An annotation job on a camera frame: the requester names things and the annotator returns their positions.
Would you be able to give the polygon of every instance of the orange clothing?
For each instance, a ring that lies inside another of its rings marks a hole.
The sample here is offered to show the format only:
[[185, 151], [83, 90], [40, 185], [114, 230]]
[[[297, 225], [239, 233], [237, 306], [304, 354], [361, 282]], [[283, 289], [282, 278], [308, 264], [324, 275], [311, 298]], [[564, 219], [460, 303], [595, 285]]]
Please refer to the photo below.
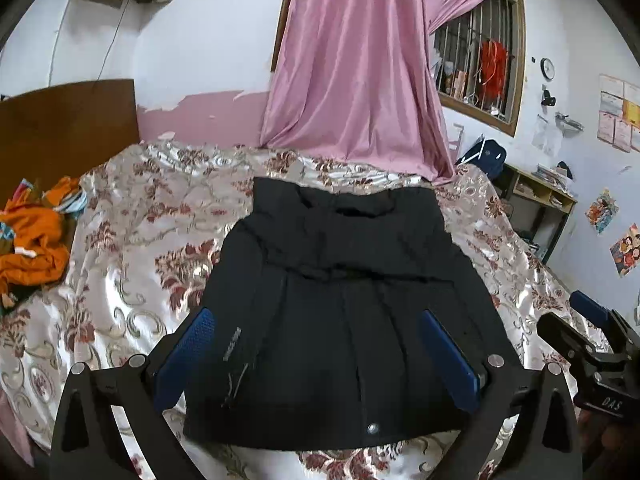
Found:
[[480, 52], [482, 69], [480, 98], [487, 103], [493, 103], [504, 94], [508, 58], [509, 53], [498, 41], [487, 40], [482, 44]]
[[44, 194], [44, 200], [54, 207], [59, 206], [65, 196], [78, 191], [79, 181], [79, 178], [62, 177], [54, 187]]
[[[53, 206], [70, 192], [78, 190], [78, 180], [65, 177], [45, 195]], [[15, 232], [14, 247], [36, 253], [34, 258], [23, 254], [0, 256], [0, 294], [7, 294], [12, 283], [41, 285], [62, 277], [69, 251], [63, 243], [63, 216], [43, 206], [38, 200], [30, 203], [30, 191], [24, 190], [14, 201], [9, 200], [0, 221]]]

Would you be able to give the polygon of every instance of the cartoon picture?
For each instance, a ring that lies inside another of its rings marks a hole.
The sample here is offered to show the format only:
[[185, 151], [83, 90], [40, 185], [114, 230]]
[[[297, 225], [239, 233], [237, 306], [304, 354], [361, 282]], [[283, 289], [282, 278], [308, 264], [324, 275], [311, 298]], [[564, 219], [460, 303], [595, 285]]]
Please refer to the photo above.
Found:
[[640, 233], [636, 224], [633, 224], [628, 233], [613, 245], [611, 256], [621, 277], [626, 276], [636, 266], [640, 260]]
[[609, 190], [605, 189], [596, 199], [596, 202], [591, 204], [585, 215], [598, 234], [602, 234], [619, 210], [620, 208], [609, 194]]

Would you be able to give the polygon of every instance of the blue backpack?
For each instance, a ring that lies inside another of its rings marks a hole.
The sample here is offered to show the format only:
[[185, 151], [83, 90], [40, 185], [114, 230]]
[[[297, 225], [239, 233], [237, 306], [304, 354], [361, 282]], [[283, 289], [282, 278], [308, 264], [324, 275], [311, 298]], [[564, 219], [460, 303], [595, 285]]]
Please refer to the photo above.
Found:
[[461, 156], [456, 164], [475, 164], [493, 180], [502, 173], [507, 160], [507, 150], [492, 139], [478, 139], [472, 148]]

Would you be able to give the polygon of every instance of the metal screw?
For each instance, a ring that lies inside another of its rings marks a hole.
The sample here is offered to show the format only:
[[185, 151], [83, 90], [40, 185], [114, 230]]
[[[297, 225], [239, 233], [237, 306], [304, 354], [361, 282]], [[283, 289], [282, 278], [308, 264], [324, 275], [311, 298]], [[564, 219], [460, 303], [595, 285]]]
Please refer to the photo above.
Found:
[[558, 363], [550, 363], [548, 368], [553, 375], [560, 375], [562, 373], [562, 368]]
[[82, 372], [84, 372], [85, 366], [86, 365], [82, 361], [80, 361], [79, 363], [76, 363], [71, 367], [71, 373], [73, 375], [80, 375]]
[[498, 354], [491, 354], [487, 361], [494, 368], [502, 368], [504, 366], [504, 359]]
[[131, 368], [140, 368], [146, 362], [146, 357], [142, 354], [135, 354], [129, 358], [129, 366]]

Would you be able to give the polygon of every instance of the floral bedspread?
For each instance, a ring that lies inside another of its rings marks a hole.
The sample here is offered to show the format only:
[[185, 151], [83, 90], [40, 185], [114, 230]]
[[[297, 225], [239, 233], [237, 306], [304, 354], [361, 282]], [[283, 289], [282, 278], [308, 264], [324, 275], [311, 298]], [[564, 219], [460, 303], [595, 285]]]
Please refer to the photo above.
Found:
[[[255, 175], [333, 192], [429, 185], [415, 175], [291, 151], [192, 149], [170, 141], [130, 146], [86, 174], [88, 208], [79, 219], [64, 282], [0, 320], [2, 389], [40, 446], [50, 447], [60, 395], [75, 362], [113, 367], [132, 354], [148, 353], [198, 304], [225, 235], [251, 211]], [[568, 368], [536, 335], [536, 320], [550, 310], [604, 348], [602, 334], [568, 306], [567, 291], [513, 232], [481, 171], [459, 166], [457, 179], [436, 193], [453, 241], [472, 259], [526, 367], [555, 361]], [[575, 393], [570, 376], [569, 381]], [[142, 478], [153, 478], [124, 411], [115, 410], [136, 468]], [[164, 416], [209, 479], [418, 480], [456, 436], [342, 451], [201, 449], [182, 436], [184, 413], [183, 397]], [[505, 421], [484, 478], [504, 452], [513, 424]]]

